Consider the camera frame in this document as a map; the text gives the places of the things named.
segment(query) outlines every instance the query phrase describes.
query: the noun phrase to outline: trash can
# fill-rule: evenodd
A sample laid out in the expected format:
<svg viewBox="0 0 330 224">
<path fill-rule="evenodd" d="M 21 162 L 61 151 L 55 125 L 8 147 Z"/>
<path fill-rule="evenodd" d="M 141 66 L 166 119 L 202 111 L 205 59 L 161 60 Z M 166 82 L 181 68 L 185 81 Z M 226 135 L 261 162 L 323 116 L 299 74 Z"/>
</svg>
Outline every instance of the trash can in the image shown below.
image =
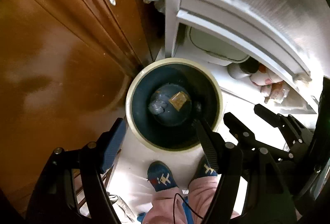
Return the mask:
<svg viewBox="0 0 330 224">
<path fill-rule="evenodd" d="M 129 127 L 154 151 L 199 147 L 194 122 L 203 117 L 216 131 L 222 111 L 222 94 L 213 75 L 182 58 L 167 58 L 144 68 L 126 98 Z"/>
</svg>

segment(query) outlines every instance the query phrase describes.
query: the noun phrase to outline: person's foot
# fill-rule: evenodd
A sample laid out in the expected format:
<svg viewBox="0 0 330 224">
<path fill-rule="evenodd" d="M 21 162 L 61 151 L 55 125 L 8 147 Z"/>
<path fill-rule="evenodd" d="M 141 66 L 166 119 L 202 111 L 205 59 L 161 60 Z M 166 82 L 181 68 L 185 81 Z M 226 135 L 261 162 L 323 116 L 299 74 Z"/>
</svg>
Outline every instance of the person's foot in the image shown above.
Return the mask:
<svg viewBox="0 0 330 224">
<path fill-rule="evenodd" d="M 205 176 L 217 176 L 217 172 L 212 169 L 209 165 L 209 162 L 204 155 L 202 159 L 199 161 L 199 164 L 196 169 L 196 173 L 194 174 L 193 178 L 191 179 L 190 183 L 197 178 L 205 177 Z"/>
<path fill-rule="evenodd" d="M 147 177 L 155 191 L 177 187 L 171 170 L 161 161 L 154 161 L 149 166 Z"/>
</svg>

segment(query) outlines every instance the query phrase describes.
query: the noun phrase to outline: cabinet door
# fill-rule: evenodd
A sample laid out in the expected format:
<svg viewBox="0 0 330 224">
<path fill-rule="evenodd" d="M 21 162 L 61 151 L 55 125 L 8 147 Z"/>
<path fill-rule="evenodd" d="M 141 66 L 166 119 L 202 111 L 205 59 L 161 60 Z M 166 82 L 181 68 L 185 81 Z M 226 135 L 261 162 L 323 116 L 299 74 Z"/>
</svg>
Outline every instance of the cabinet door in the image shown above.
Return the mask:
<svg viewBox="0 0 330 224">
<path fill-rule="evenodd" d="M 134 42 L 141 22 L 123 30 L 117 8 L 119 19 L 106 0 L 0 0 L 0 188 L 20 213 L 52 150 L 124 117 L 131 79 L 151 62 L 145 38 Z"/>
</svg>

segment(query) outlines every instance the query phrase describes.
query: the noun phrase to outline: white floor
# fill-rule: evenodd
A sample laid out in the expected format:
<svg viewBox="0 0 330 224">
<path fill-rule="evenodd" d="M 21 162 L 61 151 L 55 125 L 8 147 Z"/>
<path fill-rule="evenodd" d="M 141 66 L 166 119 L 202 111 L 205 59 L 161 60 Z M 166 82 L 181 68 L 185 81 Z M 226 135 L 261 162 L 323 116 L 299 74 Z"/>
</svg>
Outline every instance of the white floor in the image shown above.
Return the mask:
<svg viewBox="0 0 330 224">
<path fill-rule="evenodd" d="M 249 129 L 255 133 L 257 140 L 282 149 L 285 140 L 277 128 L 272 128 L 253 112 L 254 105 L 243 99 L 223 92 L 225 113 L 233 113 Z M 306 127 L 315 127 L 317 115 L 294 115 Z M 237 140 L 229 133 L 228 128 L 221 122 L 218 133 L 225 141 L 237 144 Z M 137 215 L 151 208 L 154 189 L 146 179 L 149 165 L 159 160 L 164 162 L 172 171 L 178 186 L 187 193 L 186 188 L 195 173 L 197 164 L 203 155 L 202 148 L 186 153 L 159 153 L 145 147 L 128 129 L 122 152 L 108 187 L 111 194 L 119 195 Z M 241 179 L 239 192 L 234 210 L 242 212 L 247 183 Z"/>
</svg>

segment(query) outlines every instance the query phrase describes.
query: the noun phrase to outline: screw head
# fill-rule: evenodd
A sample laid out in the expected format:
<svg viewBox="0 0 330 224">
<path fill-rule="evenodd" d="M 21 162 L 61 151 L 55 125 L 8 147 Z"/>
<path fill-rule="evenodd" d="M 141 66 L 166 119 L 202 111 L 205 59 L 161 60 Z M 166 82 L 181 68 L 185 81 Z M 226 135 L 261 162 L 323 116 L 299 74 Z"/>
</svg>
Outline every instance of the screw head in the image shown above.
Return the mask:
<svg viewBox="0 0 330 224">
<path fill-rule="evenodd" d="M 88 147 L 89 149 L 93 149 L 93 148 L 95 148 L 95 147 L 96 147 L 96 142 L 94 142 L 94 141 L 89 142 L 89 143 L 87 144 L 87 147 Z"/>
<path fill-rule="evenodd" d="M 62 148 L 60 148 L 60 147 L 54 149 L 55 154 L 60 154 L 61 152 L 62 152 Z"/>
<path fill-rule="evenodd" d="M 268 153 L 268 149 L 266 149 L 266 148 L 260 148 L 259 151 L 261 154 L 264 154 L 264 155 Z"/>
<path fill-rule="evenodd" d="M 235 145 L 232 142 L 226 142 L 225 143 L 225 147 L 227 149 L 233 149 L 235 147 Z"/>
</svg>

